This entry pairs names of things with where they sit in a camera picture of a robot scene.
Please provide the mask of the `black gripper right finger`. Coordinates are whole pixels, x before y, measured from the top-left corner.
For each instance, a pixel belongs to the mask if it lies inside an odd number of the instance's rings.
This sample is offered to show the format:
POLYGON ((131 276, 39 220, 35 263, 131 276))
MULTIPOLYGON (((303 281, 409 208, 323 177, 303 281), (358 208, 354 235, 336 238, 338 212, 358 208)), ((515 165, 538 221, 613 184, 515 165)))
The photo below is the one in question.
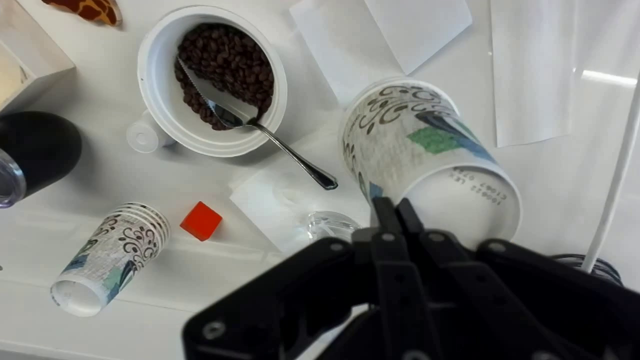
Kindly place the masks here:
POLYGON ((482 360, 640 360, 640 293, 506 240, 467 250, 398 204, 411 254, 434 295, 452 303, 482 360))

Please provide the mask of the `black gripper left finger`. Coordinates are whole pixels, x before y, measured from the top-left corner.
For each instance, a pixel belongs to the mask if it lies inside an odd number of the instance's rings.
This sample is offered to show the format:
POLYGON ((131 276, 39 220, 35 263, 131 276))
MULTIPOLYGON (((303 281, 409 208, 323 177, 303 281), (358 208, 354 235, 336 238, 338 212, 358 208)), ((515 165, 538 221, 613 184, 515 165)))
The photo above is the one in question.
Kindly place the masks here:
POLYGON ((295 360, 367 303, 361 341, 382 360, 434 353, 432 315, 409 244, 422 235, 411 201, 374 201, 376 223, 351 241, 323 238, 193 315, 187 360, 295 360))

